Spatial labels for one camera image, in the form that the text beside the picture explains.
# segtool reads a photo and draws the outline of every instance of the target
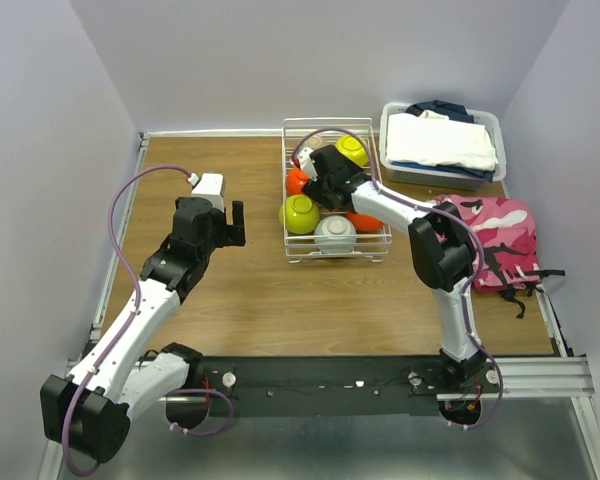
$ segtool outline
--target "wooden tabletop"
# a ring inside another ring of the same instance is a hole
[[[216,250],[203,280],[149,348],[179,342],[205,355],[436,354],[440,322],[431,291],[416,277],[408,239],[393,231],[387,259],[287,263],[278,221],[280,138],[152,138],[144,167],[176,163],[225,175],[225,204],[245,203],[247,245]],[[420,200],[448,189],[385,181]],[[171,231],[174,200],[190,195],[175,172],[140,180],[124,253],[136,272]],[[502,195],[499,184],[476,192]],[[111,324],[131,294],[119,266],[105,317]],[[518,307],[474,292],[478,332],[496,354],[551,353],[535,297]]]

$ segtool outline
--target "orange bowl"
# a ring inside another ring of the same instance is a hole
[[[309,181],[309,175],[304,173],[298,167],[295,167],[289,176],[287,177],[286,186],[289,195],[300,195],[302,193],[302,187]]]
[[[380,220],[361,213],[347,212],[347,218],[353,223],[356,230],[363,233],[375,232],[384,226]]]

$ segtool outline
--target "cable connector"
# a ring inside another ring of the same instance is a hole
[[[200,177],[193,172],[191,172],[191,175],[189,176],[189,178],[187,178],[187,183],[189,183],[193,188],[196,187],[199,181]]]

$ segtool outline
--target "gray floor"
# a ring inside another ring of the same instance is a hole
[[[400,415],[245,419],[217,437],[190,438],[170,432],[163,412],[158,404],[139,419],[118,456],[91,478],[595,478],[567,399],[505,400],[492,423],[469,432]]]

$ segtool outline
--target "red camouflage backpack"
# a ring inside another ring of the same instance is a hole
[[[485,254],[484,270],[473,286],[479,292],[498,292],[518,304],[518,318],[525,305],[515,298],[518,290],[527,296],[549,275],[564,276],[564,270],[541,270],[538,265],[536,224],[529,206],[522,200],[501,197],[441,195],[437,203],[452,202],[460,217],[478,234]]]

